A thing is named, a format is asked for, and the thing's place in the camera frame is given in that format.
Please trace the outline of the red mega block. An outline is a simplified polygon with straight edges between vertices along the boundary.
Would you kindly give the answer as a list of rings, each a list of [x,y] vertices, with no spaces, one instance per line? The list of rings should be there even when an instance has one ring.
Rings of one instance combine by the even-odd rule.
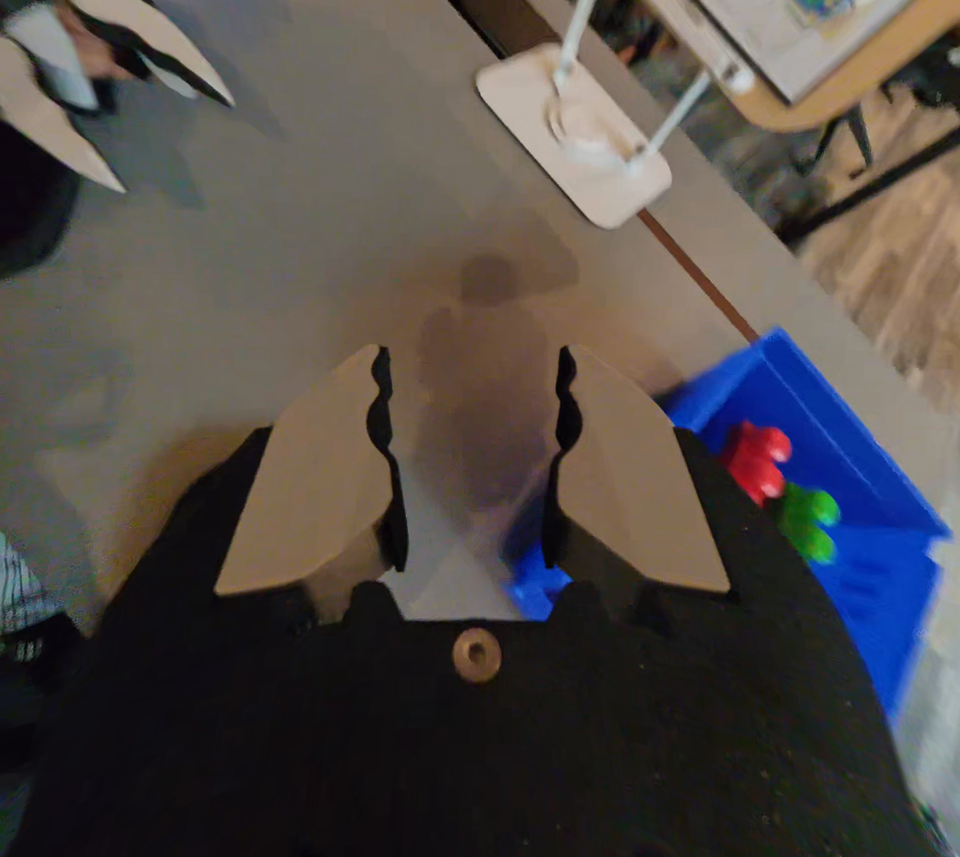
[[[792,452],[791,441],[781,429],[743,420],[731,428],[721,464],[750,500],[763,507],[783,496],[786,478],[782,465]]]

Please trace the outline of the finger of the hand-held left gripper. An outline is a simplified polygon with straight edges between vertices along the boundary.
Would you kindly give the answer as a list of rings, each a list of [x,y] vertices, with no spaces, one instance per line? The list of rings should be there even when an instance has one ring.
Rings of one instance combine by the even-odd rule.
[[[66,0],[90,34],[143,65],[149,78],[187,99],[235,107],[221,74],[151,0]]]
[[[127,189],[97,149],[46,95],[33,64],[13,40],[1,38],[1,115],[22,136],[77,175],[118,194]]]

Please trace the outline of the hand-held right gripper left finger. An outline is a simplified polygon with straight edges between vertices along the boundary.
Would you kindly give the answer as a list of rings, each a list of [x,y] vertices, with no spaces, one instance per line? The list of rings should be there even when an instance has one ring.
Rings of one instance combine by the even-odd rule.
[[[348,600],[403,573],[402,477],[392,450],[391,355],[368,344],[282,410],[215,584],[221,598],[300,588]]]

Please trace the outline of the person's printed top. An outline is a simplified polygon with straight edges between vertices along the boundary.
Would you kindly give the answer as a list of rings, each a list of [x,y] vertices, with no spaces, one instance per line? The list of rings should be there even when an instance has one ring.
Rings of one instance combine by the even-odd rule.
[[[1,532],[1,635],[24,632],[58,614],[61,606],[26,558]]]

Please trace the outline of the green mega block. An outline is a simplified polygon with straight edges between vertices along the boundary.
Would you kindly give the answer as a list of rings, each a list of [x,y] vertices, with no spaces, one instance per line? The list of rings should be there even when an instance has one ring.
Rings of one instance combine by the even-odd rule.
[[[836,545],[829,530],[841,520],[841,511],[827,491],[787,480],[774,510],[780,533],[807,562],[832,565]]]

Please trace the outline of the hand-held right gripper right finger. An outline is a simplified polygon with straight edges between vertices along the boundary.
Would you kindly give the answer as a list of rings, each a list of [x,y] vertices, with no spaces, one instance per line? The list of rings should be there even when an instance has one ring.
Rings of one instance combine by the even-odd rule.
[[[655,400],[578,344],[559,351],[556,395],[545,566],[604,597],[635,597],[644,583],[728,594],[677,430]]]

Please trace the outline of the blue plastic bin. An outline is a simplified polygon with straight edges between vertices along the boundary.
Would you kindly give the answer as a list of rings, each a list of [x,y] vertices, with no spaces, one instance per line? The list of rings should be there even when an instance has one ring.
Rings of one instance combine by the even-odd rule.
[[[721,463],[730,431],[743,420],[786,433],[793,452],[781,466],[785,481],[828,492],[842,515],[828,531],[835,562],[802,558],[839,612],[880,705],[894,718],[940,581],[930,547],[950,532],[938,513],[781,329],[668,392],[663,403],[654,402],[671,419],[679,443],[688,442],[682,432],[691,432],[736,492],[793,547],[774,519],[780,498],[756,505]],[[558,567],[546,567],[542,535],[515,538],[508,552],[510,596],[525,618],[539,621],[575,581]],[[629,620],[639,611],[642,590],[652,585],[642,583],[634,597],[604,597],[597,590],[614,619]]]

